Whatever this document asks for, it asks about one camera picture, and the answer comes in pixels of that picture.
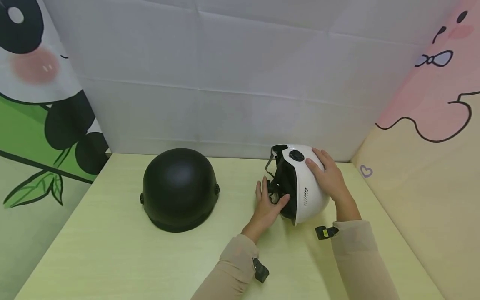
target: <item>black strap clip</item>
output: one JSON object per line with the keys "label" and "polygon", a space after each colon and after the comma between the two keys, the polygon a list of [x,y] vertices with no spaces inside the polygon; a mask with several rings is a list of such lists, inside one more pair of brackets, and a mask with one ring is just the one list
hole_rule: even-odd
{"label": "black strap clip", "polygon": [[339,232],[339,230],[337,227],[327,228],[325,226],[319,226],[315,228],[315,232],[317,233],[317,237],[319,240],[327,240],[331,237],[334,237]]}
{"label": "black strap clip", "polygon": [[253,267],[255,269],[255,279],[264,283],[267,277],[270,275],[267,267],[264,266],[256,257],[252,258],[253,260]]}

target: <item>table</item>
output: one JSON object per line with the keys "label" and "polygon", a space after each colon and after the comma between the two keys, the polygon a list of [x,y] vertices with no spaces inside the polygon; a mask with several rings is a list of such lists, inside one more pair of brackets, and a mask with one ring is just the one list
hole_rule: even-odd
{"label": "table", "polygon": [[[157,229],[139,201],[143,173],[155,156],[113,154],[58,234],[16,300],[188,300],[231,237],[254,209],[265,160],[209,158],[220,185],[211,216],[183,233]],[[340,163],[401,299],[443,299],[387,213],[350,163]],[[347,299],[329,240],[314,228],[331,225],[335,206],[293,227],[278,218],[262,236],[261,262],[270,270],[244,299]]]}

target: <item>green bamboo leaf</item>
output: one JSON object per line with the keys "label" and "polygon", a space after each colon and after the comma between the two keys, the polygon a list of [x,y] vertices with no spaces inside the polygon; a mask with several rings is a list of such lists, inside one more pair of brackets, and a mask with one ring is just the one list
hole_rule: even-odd
{"label": "green bamboo leaf", "polygon": [[48,195],[52,188],[55,173],[42,170],[14,188],[3,201],[5,208],[41,200]]}
{"label": "green bamboo leaf", "polygon": [[62,200],[62,195],[63,195],[63,179],[61,175],[55,173],[53,182],[52,182],[52,195],[57,200],[58,203],[60,203],[61,206],[63,206],[63,200]]}

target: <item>beige sleeve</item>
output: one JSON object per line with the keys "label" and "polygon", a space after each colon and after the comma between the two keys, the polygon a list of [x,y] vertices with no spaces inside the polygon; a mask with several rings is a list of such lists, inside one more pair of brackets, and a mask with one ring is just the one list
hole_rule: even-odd
{"label": "beige sleeve", "polygon": [[334,222],[336,264],[350,300],[398,300],[395,285],[378,252],[370,223]]}
{"label": "beige sleeve", "polygon": [[255,274],[255,243],[244,235],[232,238],[220,260],[197,289],[192,300],[238,300]]}

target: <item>white helmet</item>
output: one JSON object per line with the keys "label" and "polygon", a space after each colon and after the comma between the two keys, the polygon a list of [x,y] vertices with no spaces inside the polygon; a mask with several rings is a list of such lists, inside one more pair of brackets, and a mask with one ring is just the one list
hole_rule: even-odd
{"label": "white helmet", "polygon": [[320,189],[315,176],[305,163],[305,159],[310,158],[322,171],[325,170],[312,148],[292,144],[275,145],[271,149],[265,170],[273,158],[276,172],[273,175],[267,170],[273,177],[272,182],[269,182],[268,192],[276,194],[276,201],[283,195],[290,194],[290,201],[282,209],[282,216],[291,219],[296,226],[323,211],[330,197]]}

